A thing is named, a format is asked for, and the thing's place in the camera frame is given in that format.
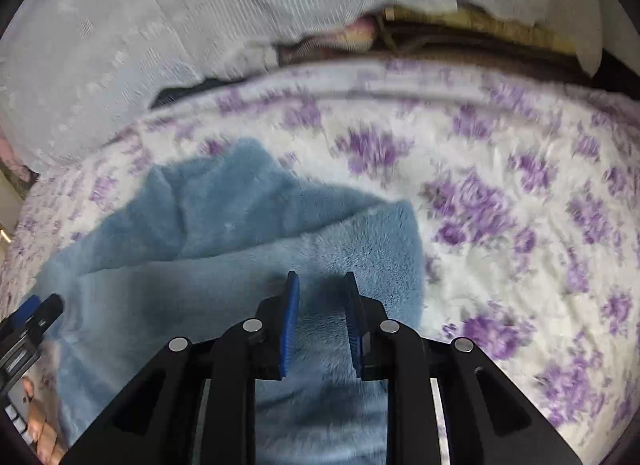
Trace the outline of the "person's left hand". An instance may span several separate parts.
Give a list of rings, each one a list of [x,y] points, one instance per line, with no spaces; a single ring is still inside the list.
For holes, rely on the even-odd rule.
[[[27,432],[35,446],[36,456],[43,464],[58,465],[66,453],[66,448],[61,445],[54,427],[47,422],[44,407],[35,397],[35,385],[32,380],[24,376],[22,386],[28,402]]]

